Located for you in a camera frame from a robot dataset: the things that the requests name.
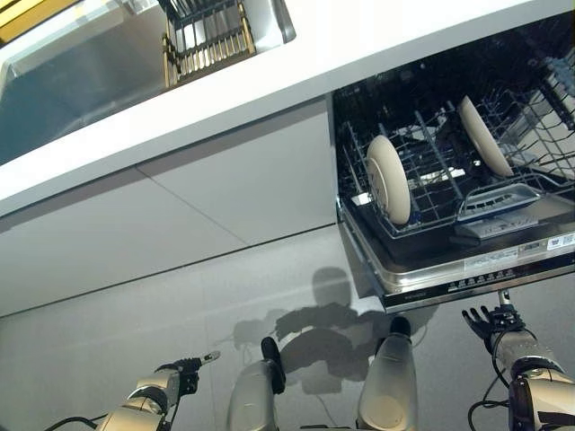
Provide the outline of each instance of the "white plate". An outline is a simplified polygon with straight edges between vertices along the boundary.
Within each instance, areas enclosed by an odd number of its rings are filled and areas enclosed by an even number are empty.
[[[376,136],[367,149],[367,175],[371,194],[392,223],[410,218],[410,191],[402,162],[385,136]]]
[[[503,153],[498,147],[491,132],[485,126],[479,112],[471,102],[468,96],[459,103],[457,107],[459,117],[464,125],[467,135],[471,138],[471,142],[477,148],[479,155],[489,168],[502,177],[510,177],[513,171],[505,160]]]

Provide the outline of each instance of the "gray cabinet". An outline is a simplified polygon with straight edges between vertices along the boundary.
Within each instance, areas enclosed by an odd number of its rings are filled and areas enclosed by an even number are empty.
[[[321,100],[138,169],[254,245],[335,222],[329,143]]]
[[[0,316],[335,222],[323,101],[0,219]]]

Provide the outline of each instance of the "dishwasher label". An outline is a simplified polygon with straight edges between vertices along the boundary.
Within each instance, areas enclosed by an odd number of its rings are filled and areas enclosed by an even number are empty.
[[[563,236],[551,238],[547,243],[547,250],[560,249],[561,247],[567,247],[572,244],[575,244],[575,233],[567,233]]]
[[[518,252],[519,247],[513,247],[511,249],[494,251],[493,253],[468,258],[464,261],[464,268],[468,271],[483,267],[493,267],[505,261],[517,260]]]

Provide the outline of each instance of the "white countertop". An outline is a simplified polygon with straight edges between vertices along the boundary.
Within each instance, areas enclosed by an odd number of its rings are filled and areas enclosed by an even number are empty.
[[[0,166],[0,216],[572,0],[286,0],[296,38]]]

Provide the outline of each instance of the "dish rack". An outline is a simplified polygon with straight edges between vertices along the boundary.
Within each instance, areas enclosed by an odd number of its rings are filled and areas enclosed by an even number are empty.
[[[501,87],[474,101],[513,171],[509,177],[494,174],[482,161],[461,124],[459,100],[414,110],[411,121],[403,114],[407,123],[388,130],[385,109],[377,108],[385,92],[377,83],[339,90],[334,103],[348,107],[344,116],[353,112],[340,119],[336,130],[340,195],[356,206],[371,206],[392,238],[512,214],[544,195],[570,196],[575,184],[574,58],[573,51],[562,59],[547,58],[547,73],[534,89]],[[390,222],[371,198],[366,154],[377,135],[390,139],[405,171],[411,214],[404,225]],[[515,230],[537,223],[523,215],[508,222]]]
[[[158,1],[166,14],[162,35],[166,88],[255,55],[241,0]]]

